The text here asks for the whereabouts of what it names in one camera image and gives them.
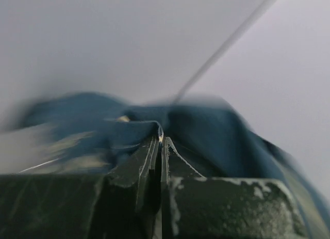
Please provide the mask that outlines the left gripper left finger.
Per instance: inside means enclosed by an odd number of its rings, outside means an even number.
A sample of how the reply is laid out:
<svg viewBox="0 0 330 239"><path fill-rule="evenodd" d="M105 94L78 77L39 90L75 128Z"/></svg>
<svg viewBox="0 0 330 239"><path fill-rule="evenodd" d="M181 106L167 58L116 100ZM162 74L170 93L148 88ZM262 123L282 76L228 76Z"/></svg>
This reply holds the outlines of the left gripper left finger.
<svg viewBox="0 0 330 239"><path fill-rule="evenodd" d="M159 139L152 136L107 177L106 238L152 238L160 206Z"/></svg>

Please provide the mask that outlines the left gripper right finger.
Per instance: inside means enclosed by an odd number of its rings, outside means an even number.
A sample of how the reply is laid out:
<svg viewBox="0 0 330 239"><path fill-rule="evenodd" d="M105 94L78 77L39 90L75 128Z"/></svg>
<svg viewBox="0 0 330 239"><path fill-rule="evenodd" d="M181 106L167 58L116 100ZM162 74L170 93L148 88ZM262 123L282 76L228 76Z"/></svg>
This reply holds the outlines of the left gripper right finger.
<svg viewBox="0 0 330 239"><path fill-rule="evenodd" d="M161 211L163 238L206 238L206 198L202 176L166 137L162 147Z"/></svg>

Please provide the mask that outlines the dark blue embroidered pillowcase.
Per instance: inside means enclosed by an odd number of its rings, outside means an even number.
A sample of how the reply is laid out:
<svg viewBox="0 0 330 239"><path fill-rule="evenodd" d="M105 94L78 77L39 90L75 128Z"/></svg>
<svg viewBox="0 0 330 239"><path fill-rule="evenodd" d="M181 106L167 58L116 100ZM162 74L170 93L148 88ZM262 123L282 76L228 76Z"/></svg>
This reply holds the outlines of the dark blue embroidered pillowcase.
<svg viewBox="0 0 330 239"><path fill-rule="evenodd" d="M206 178L206 238L329 238L321 195L226 103L128 106L85 92L33 102L16 126L35 133L42 161L21 172L2 238L106 238L107 177L152 136L161 163L152 238L163 238L166 137Z"/></svg>

